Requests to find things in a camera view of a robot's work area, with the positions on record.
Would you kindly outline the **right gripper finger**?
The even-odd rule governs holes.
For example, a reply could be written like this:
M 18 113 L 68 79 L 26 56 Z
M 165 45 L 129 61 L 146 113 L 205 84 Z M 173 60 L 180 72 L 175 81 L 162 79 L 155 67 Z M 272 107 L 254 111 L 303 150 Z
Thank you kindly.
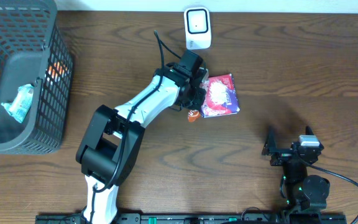
M 324 146 L 309 126 L 306 126 L 305 128 L 305 147 L 315 147 L 319 148 L 320 150 L 324 149 Z
M 268 134 L 262 149 L 263 156 L 271 156 L 277 152 L 277 145 L 275 141 L 275 133 L 273 127 L 268 128 Z

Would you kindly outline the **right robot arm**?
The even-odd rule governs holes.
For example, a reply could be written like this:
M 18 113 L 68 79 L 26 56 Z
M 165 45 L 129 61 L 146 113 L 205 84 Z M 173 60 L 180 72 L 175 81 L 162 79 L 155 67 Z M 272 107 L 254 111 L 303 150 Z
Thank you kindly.
M 280 148 L 272 128 L 268 130 L 262 149 L 263 156 L 270 156 L 271 166 L 283 168 L 280 194 L 287 200 L 287 207 L 279 212 L 281 223 L 322 223 L 321 211 L 327 207 L 330 182 L 318 175 L 309 175 L 307 168 L 318 161 L 324 146 L 310 127 L 289 148 Z

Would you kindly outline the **red purple snack packet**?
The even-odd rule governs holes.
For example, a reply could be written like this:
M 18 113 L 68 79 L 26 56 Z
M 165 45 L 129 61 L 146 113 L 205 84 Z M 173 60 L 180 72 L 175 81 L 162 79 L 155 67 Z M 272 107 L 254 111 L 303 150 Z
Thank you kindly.
M 237 114 L 240 111 L 239 101 L 231 73 L 209 77 L 201 84 L 206 90 L 201 115 L 204 118 Z

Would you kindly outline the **orange brown candy bar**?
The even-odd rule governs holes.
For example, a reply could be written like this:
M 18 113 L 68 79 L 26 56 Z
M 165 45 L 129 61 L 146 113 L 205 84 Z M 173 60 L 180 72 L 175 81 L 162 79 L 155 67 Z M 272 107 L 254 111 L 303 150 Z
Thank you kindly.
M 198 110 L 189 110 L 189 112 L 188 112 L 188 121 L 190 123 L 195 122 L 200 117 L 201 117 L 201 113 Z

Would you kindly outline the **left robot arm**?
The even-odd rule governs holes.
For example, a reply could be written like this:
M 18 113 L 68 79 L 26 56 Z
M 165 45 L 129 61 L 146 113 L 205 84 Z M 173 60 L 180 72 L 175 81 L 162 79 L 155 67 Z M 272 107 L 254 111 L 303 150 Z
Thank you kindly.
M 204 67 L 185 70 L 171 63 L 156 69 L 150 84 L 127 103 L 94 112 L 76 153 L 88 186 L 82 223 L 112 223 L 119 186 L 135 165 L 146 127 L 174 104 L 199 110 L 208 75 Z

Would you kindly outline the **teal white snack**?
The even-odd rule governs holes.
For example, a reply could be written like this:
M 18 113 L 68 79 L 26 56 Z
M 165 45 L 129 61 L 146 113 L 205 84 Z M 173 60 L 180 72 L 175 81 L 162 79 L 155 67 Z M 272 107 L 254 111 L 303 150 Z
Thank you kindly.
M 1 103 L 6 112 L 18 123 L 23 123 L 32 105 L 34 87 L 31 84 L 22 85 L 17 89 L 17 95 L 10 103 Z

